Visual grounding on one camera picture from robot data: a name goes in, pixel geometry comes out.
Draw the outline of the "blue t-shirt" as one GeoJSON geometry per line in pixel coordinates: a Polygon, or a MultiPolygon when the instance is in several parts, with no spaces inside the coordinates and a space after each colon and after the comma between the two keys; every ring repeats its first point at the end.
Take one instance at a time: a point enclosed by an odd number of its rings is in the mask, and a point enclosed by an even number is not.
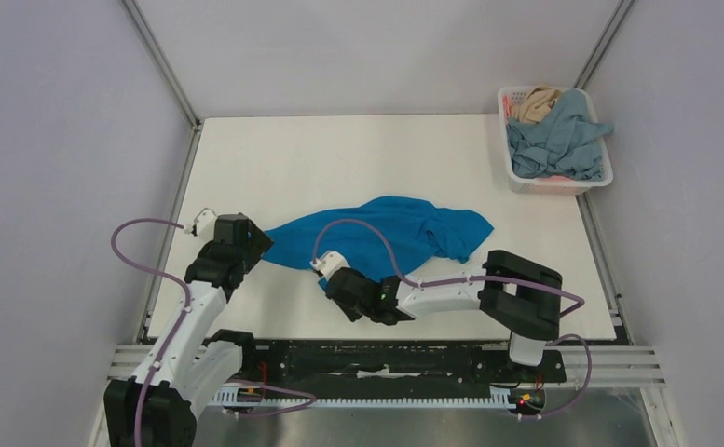
{"type": "Polygon", "coordinates": [[[381,196],[357,207],[318,211],[279,227],[268,229],[273,246],[264,255],[270,263],[292,269],[309,269],[319,232],[318,254],[337,251],[350,266],[375,281],[395,274],[384,243],[392,247],[400,271],[406,275],[433,258],[464,264],[491,236],[494,226],[473,210],[438,208],[427,200],[381,196]]]}

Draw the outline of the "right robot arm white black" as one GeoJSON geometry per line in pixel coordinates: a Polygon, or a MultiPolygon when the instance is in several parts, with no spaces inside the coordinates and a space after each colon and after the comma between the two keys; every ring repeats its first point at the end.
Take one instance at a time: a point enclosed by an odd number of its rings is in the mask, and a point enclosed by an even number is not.
{"type": "Polygon", "coordinates": [[[374,281],[336,251],[311,263],[325,281],[325,296],[351,321],[369,318],[388,326],[429,315],[481,311],[510,331],[507,373],[527,380],[542,366],[543,351],[559,336],[563,277],[514,253],[495,250],[483,266],[460,278],[374,281]]]}

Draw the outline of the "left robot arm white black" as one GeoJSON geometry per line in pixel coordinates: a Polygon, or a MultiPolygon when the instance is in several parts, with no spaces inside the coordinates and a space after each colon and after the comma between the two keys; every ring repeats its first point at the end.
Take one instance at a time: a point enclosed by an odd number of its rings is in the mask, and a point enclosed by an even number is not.
{"type": "Polygon", "coordinates": [[[249,332],[208,330],[272,239],[242,213],[199,214],[185,232],[203,241],[182,277],[161,272],[184,295],[130,378],[103,395],[112,446],[190,446],[197,421],[226,379],[253,377],[259,357],[249,332]]]}

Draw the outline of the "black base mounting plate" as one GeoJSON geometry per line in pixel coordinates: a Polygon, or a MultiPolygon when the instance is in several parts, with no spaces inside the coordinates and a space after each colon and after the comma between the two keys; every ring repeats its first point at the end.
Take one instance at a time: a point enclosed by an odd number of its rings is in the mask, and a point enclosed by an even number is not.
{"type": "Polygon", "coordinates": [[[481,398],[491,386],[563,384],[561,354],[537,367],[502,345],[473,341],[258,339],[239,377],[320,399],[481,398]]]}

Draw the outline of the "white plastic laundry basket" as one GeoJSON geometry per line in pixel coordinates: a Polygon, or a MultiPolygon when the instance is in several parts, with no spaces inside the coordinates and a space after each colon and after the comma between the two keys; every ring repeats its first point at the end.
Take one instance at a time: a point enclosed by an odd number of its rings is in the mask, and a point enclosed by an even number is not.
{"type": "Polygon", "coordinates": [[[503,166],[520,194],[577,196],[613,182],[605,137],[590,95],[577,88],[515,86],[498,92],[503,166]]]}

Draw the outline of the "grey-blue t-shirt in basket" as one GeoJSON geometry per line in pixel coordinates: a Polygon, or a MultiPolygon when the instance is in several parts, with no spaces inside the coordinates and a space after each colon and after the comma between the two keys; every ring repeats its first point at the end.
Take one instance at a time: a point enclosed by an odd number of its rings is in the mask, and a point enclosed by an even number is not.
{"type": "Polygon", "coordinates": [[[602,181],[604,151],[599,140],[613,131],[611,123],[592,120],[584,93],[565,90],[541,122],[509,119],[512,170],[525,179],[562,176],[577,182],[602,181]]]}

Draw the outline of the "beige t-shirt in basket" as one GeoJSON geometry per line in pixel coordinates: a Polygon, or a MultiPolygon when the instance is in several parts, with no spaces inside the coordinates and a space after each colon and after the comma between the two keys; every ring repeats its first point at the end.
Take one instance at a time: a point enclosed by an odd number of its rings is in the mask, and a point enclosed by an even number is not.
{"type": "Polygon", "coordinates": [[[541,122],[553,109],[563,95],[563,91],[547,85],[532,88],[520,103],[507,106],[510,118],[527,124],[541,122]]]}

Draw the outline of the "aluminium frame rail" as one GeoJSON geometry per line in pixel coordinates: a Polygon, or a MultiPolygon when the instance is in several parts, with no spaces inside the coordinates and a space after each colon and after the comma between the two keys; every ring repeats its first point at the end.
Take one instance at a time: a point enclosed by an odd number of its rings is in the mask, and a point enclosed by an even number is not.
{"type": "Polygon", "coordinates": [[[475,342],[298,342],[274,340],[253,348],[252,374],[260,362],[274,383],[314,381],[318,377],[439,378],[469,383],[528,385],[540,375],[550,386],[663,387],[665,379],[654,350],[646,346],[550,346],[542,363],[526,367],[510,361],[501,345],[475,342]]]}

